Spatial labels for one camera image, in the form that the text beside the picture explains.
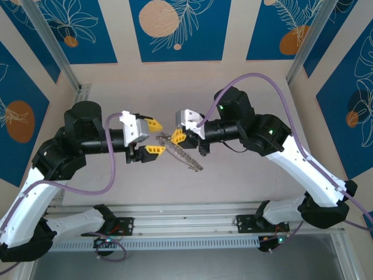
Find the black mounting bracket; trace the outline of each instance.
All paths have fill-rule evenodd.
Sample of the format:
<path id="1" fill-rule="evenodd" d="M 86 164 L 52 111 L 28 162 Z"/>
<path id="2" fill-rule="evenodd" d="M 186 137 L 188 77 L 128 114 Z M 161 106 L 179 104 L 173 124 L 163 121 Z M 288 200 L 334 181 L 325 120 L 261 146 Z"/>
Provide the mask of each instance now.
<path id="1" fill-rule="evenodd" d="M 267 224 L 265 227 L 258 226 L 256 223 L 255 215 L 237 215 L 233 223 L 237 229 L 238 233 L 275 233 L 278 228 L 282 232 L 289 232 L 290 228 L 288 224 L 280 223 L 278 225 Z"/>
<path id="2" fill-rule="evenodd" d="M 115 217 L 110 222 L 110 226 L 103 226 L 97 233 L 106 236 L 132 236 L 135 218 L 133 217 Z M 93 234 L 85 233 L 82 236 L 96 236 Z"/>

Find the purple cable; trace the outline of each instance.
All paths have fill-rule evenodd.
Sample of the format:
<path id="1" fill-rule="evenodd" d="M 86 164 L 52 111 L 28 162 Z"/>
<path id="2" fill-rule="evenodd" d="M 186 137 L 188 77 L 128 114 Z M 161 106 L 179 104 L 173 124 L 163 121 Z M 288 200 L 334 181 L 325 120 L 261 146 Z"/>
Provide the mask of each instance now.
<path id="1" fill-rule="evenodd" d="M 303 147 L 302 147 L 302 144 L 299 140 L 299 137 L 298 137 L 298 134 L 297 134 L 297 130 L 295 128 L 295 125 L 294 125 L 294 121 L 293 121 L 293 118 L 291 117 L 291 114 L 290 114 L 290 110 L 289 110 L 289 107 L 286 103 L 286 100 L 285 100 L 285 96 L 284 94 L 282 93 L 281 89 L 279 88 L 279 86 L 268 76 L 264 75 L 264 74 L 261 74 L 261 73 L 248 73 L 248 74 L 245 74 L 245 75 L 242 75 L 236 79 L 234 79 L 232 82 L 230 82 L 220 93 L 219 95 L 216 97 L 216 100 L 214 101 L 214 103 L 212 104 L 210 110 L 207 112 L 206 114 L 206 117 L 197 125 L 197 127 L 201 127 L 203 124 L 206 123 L 206 121 L 209 119 L 209 117 L 212 115 L 212 113 L 214 112 L 214 109 L 215 107 L 217 106 L 217 104 L 219 103 L 220 99 L 223 97 L 223 95 L 225 94 L 225 92 L 227 90 L 229 90 L 229 88 L 231 88 L 232 86 L 234 86 L 236 83 L 238 83 L 239 81 L 243 80 L 243 79 L 246 79 L 246 78 L 249 78 L 249 77 L 259 77 L 259 78 L 262 78 L 264 80 L 266 80 L 267 82 L 269 82 L 273 87 L 274 89 L 276 90 L 277 94 L 279 95 L 280 99 L 281 99 L 281 102 L 282 102 L 282 105 L 284 106 L 284 109 L 285 109 L 285 112 L 286 112 L 286 116 L 289 120 L 289 124 L 290 124 L 290 127 L 291 127 L 291 131 L 293 133 L 293 136 L 294 136 L 294 140 L 295 140 L 295 143 L 297 144 L 297 147 L 300 151 L 300 153 L 302 154 L 303 158 L 306 160 L 307 158 L 307 154 L 305 153 Z M 353 198 L 352 196 L 350 196 L 348 193 L 346 193 L 345 191 L 343 190 L 339 190 L 339 186 L 337 185 L 337 183 L 328 175 L 326 174 L 315 162 L 313 162 L 312 160 L 309 160 L 308 161 L 310 163 L 310 165 L 312 165 L 317 171 L 320 172 L 321 175 L 323 175 L 338 191 L 340 191 L 344 196 L 346 196 L 353 204 L 355 204 L 365 215 L 366 217 L 368 218 L 368 220 L 370 221 L 372 227 L 371 228 L 368 228 L 368 227 L 363 227 L 363 226 L 360 226 L 354 222 L 350 222 L 349 220 L 345 220 L 344 222 L 349 224 L 349 225 L 352 225 L 352 226 L 355 226 L 359 229 L 362 229 L 362 230 L 368 230 L 368 231 L 372 231 L 373 230 L 373 218 L 371 217 L 371 215 L 368 213 L 368 211 L 355 199 Z"/>
<path id="2" fill-rule="evenodd" d="M 109 241 L 109 242 L 102 242 L 102 243 L 100 243 L 98 246 L 97 246 L 97 248 L 96 248 L 96 250 L 95 250 L 95 253 L 100 257 L 100 259 L 101 260 L 103 260 L 103 261 L 108 261 L 108 262 L 110 262 L 110 263 L 120 263 L 121 261 L 124 261 L 126 258 L 127 258 L 127 251 L 126 251 L 126 249 L 125 249 L 125 247 L 118 241 L 118 240 L 115 240 L 115 239 L 112 239 L 111 237 L 109 237 L 109 236 L 106 236 L 106 235 L 104 235 L 104 234 L 101 234 L 101 233 L 96 233 L 96 232 L 90 232 L 89 233 L 90 235 L 96 235 L 96 236 L 99 236 L 99 237 L 102 237 L 102 238 L 105 238 L 105 239 L 110 239 L 111 241 Z M 109 259 L 109 258 L 103 258 L 102 256 L 100 256 L 99 254 L 98 254 L 98 250 L 99 250 L 99 248 L 102 246 L 102 244 L 107 244 L 107 243 L 114 243 L 114 244 L 116 244 L 117 246 L 119 246 L 122 250 L 123 250 L 123 253 L 124 253 L 124 256 L 122 257 L 122 258 L 119 258 L 119 259 L 117 259 L 117 260 L 111 260 L 111 259 Z"/>
<path id="3" fill-rule="evenodd" d="M 14 269 L 17 265 L 19 265 L 20 263 L 17 262 L 13 265 L 11 265 L 10 267 L 8 267 L 6 270 L 4 271 L 0 271 L 0 276 L 4 275 L 4 274 L 7 274 L 9 271 L 11 271 L 12 269 Z"/>
<path id="4" fill-rule="evenodd" d="M 75 189 L 75 188 L 71 188 L 71 187 L 68 187 L 67 185 L 62 185 L 62 184 L 59 184 L 59 183 L 56 183 L 56 182 L 53 182 L 53 181 L 48 181 L 48 180 L 36 181 L 35 183 L 31 184 L 27 189 L 25 189 L 25 191 L 23 192 L 24 196 L 22 196 L 22 197 L 20 197 L 16 200 L 13 207 L 10 209 L 9 214 L 5 218 L 4 223 L 1 225 L 0 232 L 5 231 L 10 219 L 12 218 L 14 213 L 16 212 L 18 206 L 21 204 L 24 197 L 27 196 L 27 194 L 37 185 L 49 184 L 49 185 L 61 188 L 65 191 L 71 191 L 73 193 L 83 194 L 83 195 L 101 195 L 101 194 L 104 194 L 107 191 L 109 191 L 111 189 L 112 185 L 114 184 L 114 179 L 115 179 L 115 158 L 114 158 L 114 150 L 113 150 L 113 147 L 112 147 L 112 142 L 111 142 L 111 137 L 110 137 L 109 124 L 110 124 L 110 121 L 113 118 L 120 117 L 120 116 L 122 116 L 122 113 L 115 113 L 115 114 L 109 115 L 108 118 L 105 121 L 105 137 L 106 137 L 107 147 L 108 147 L 108 151 L 109 151 L 109 155 L 110 155 L 111 174 L 110 174 L 109 183 L 104 189 L 102 189 L 101 191 L 83 191 L 83 190 L 78 190 L 78 189 Z M 10 269 L 4 270 L 5 272 L 4 271 L 0 272 L 0 275 L 2 275 L 2 273 L 9 272 L 14 267 L 16 267 L 16 265 L 12 266 Z"/>

